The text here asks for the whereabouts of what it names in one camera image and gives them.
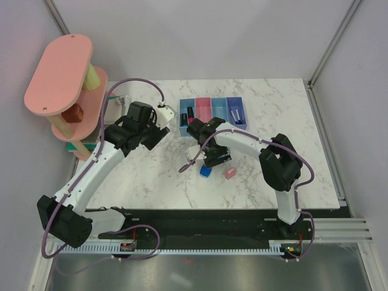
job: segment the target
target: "white cable tray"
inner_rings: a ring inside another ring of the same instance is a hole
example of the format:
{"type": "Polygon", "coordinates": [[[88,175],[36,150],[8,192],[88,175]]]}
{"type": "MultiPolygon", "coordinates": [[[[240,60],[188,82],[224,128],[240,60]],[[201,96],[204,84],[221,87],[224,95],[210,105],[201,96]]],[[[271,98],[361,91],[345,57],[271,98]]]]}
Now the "white cable tray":
{"type": "MultiPolygon", "coordinates": [[[[158,250],[159,255],[283,255],[280,251],[281,244],[270,243],[269,249],[220,249],[220,250],[158,250]]],[[[61,253],[82,253],[82,254],[109,254],[109,255],[132,255],[147,254],[152,250],[135,250],[130,252],[123,250],[122,242],[85,242],[81,247],[74,249],[67,246],[61,253]]]]}

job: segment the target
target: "pink oval platform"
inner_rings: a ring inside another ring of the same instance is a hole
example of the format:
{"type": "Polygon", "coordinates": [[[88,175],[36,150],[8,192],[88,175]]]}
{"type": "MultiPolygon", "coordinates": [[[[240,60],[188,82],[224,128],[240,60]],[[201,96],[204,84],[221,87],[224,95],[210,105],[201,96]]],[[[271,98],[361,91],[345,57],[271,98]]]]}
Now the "pink oval platform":
{"type": "Polygon", "coordinates": [[[92,42],[85,35],[64,35],[52,41],[24,95],[25,106],[40,116],[69,109],[81,92],[92,52],[92,42]]]}
{"type": "Polygon", "coordinates": [[[102,100],[104,99],[105,90],[108,85],[108,76],[100,67],[95,67],[95,70],[101,80],[101,84],[97,89],[92,91],[81,90],[76,103],[84,110],[84,117],[79,123],[68,124],[74,135],[71,138],[66,138],[53,124],[51,126],[54,135],[61,141],[80,141],[91,134],[97,126],[102,100]]]}

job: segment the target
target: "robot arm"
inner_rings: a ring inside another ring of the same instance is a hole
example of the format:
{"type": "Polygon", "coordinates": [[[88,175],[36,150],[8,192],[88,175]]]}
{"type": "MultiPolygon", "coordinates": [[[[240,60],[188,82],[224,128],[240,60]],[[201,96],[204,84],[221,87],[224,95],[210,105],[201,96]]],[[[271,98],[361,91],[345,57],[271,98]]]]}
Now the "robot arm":
{"type": "MultiPolygon", "coordinates": [[[[243,134],[232,133],[231,130],[246,132],[217,117],[207,124],[194,119],[187,128],[187,132],[198,141],[200,147],[212,134],[220,131],[204,147],[204,155],[201,158],[207,167],[214,167],[231,160],[229,149],[239,150],[259,160],[264,180],[275,190],[279,219],[288,225],[296,223],[300,212],[296,206],[294,189],[301,176],[302,162],[285,150],[264,144],[260,140],[256,141],[243,134]]],[[[272,141],[295,152],[285,135],[278,134],[272,138],[272,141]]],[[[197,151],[198,146],[194,150],[188,149],[188,159],[193,159],[192,153],[197,151]]]]}
{"type": "Polygon", "coordinates": [[[64,195],[68,195],[50,228],[52,235],[76,248],[90,236],[119,230],[125,220],[121,213],[114,209],[85,212],[87,204],[107,175],[132,150],[140,144],[151,150],[168,134],[170,130],[166,125],[174,115],[175,112],[169,106],[154,109],[145,103],[131,103],[127,115],[104,130],[102,152],[96,156],[95,150],[80,171],[53,198],[44,195],[38,201],[43,228],[46,228],[58,202],[64,195]],[[78,183],[69,193],[75,181],[78,183]]]}

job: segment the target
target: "metal floor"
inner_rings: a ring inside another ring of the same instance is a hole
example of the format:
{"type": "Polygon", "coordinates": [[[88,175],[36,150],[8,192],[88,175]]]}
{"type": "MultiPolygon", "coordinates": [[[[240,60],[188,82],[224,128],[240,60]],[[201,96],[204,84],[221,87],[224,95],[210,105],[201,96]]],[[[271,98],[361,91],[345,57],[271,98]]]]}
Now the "metal floor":
{"type": "MultiPolygon", "coordinates": [[[[60,255],[58,266],[74,272],[106,255],[60,255]]],[[[137,262],[106,261],[76,276],[52,272],[46,291],[371,290],[357,245],[315,244],[298,263],[268,256],[159,255],[137,262]]]]}

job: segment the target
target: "marble table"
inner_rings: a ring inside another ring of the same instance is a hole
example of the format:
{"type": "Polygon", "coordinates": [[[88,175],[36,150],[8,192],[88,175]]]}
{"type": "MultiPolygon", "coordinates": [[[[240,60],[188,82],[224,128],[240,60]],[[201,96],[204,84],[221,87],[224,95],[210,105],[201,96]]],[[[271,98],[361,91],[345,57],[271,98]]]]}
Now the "marble table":
{"type": "MultiPolygon", "coordinates": [[[[296,151],[311,163],[316,179],[299,189],[299,204],[309,209],[336,209],[338,198],[319,140],[307,94],[301,79],[225,79],[156,81],[166,101],[178,111],[179,99],[241,96],[248,120],[247,130],[256,135],[289,137],[296,151]]],[[[128,94],[132,101],[157,106],[159,93],[151,86],[131,82],[119,86],[116,94],[128,94]]],[[[185,150],[195,140],[180,137],[178,116],[171,132],[151,151],[139,146],[116,166],[100,185],[88,208],[118,206],[127,209],[276,209],[276,196],[264,181],[257,160],[232,150],[232,160],[202,178],[197,162],[186,172],[185,150]],[[226,170],[236,168],[227,180],[226,170]]],[[[302,168],[300,181],[309,178],[302,168]]]]}

